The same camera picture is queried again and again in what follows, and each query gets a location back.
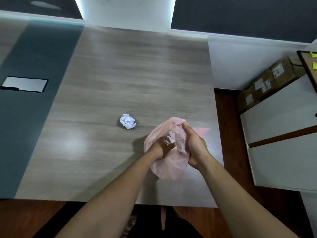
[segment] wooden floor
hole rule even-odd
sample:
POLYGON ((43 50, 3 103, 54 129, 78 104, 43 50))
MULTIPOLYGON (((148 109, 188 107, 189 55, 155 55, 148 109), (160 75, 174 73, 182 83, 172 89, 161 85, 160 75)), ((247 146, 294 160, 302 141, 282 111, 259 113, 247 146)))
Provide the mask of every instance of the wooden floor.
MULTIPOLYGON (((314 237, 299 192, 253 185, 235 95, 216 93, 216 105, 226 170, 299 237, 314 237)), ((61 201, 0 201, 0 236, 30 238, 64 204, 61 201)), ((216 208, 175 207, 175 210, 205 238, 232 237, 216 208)))

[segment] person's left hand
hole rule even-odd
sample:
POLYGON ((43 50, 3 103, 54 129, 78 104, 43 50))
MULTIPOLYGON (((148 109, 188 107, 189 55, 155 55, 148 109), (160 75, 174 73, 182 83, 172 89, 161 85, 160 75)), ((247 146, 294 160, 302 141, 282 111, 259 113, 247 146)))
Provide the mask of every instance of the person's left hand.
POLYGON ((175 143, 165 145, 164 140, 166 139, 167 136, 160 137, 147 151, 147 153, 152 153, 154 155, 155 160, 164 159, 168 152, 170 152, 175 147, 175 143))

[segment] person's right hand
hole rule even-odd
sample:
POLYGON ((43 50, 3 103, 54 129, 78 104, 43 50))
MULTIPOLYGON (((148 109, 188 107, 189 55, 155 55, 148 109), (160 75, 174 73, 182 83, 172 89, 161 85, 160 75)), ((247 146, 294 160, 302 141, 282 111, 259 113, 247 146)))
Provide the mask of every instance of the person's right hand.
POLYGON ((191 153, 188 164, 200 171, 212 156, 210 155, 203 138, 201 138, 186 122, 182 124, 182 127, 187 135, 186 142, 188 143, 188 148, 191 153))

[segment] sticky note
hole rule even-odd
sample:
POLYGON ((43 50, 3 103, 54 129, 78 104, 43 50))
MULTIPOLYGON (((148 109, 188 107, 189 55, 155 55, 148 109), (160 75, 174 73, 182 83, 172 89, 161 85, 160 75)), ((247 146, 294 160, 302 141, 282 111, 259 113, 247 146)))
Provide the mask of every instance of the sticky note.
POLYGON ((312 57, 317 57, 317 53, 313 53, 313 52, 310 52, 310 55, 312 56, 312 57))

